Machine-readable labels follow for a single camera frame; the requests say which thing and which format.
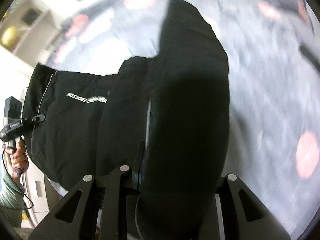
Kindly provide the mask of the grey left sleeve forearm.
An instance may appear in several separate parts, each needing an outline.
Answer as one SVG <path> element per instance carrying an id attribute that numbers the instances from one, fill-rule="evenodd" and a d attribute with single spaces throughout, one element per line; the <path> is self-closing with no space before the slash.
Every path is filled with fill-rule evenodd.
<path id="1" fill-rule="evenodd" d="M 19 228 L 22 222 L 23 187 L 20 182 L 13 182 L 5 171 L 1 186 L 1 211 L 12 227 Z"/>

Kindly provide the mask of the person's left hand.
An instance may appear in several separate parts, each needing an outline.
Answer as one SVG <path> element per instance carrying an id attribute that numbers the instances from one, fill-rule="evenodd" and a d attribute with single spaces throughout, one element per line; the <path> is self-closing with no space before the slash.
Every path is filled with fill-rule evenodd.
<path id="1" fill-rule="evenodd" d="M 5 148 L 7 171 L 12 179 L 18 179 L 28 169 L 29 161 L 26 154 L 25 142 L 20 139 L 16 143 L 16 149 L 10 146 Z"/>

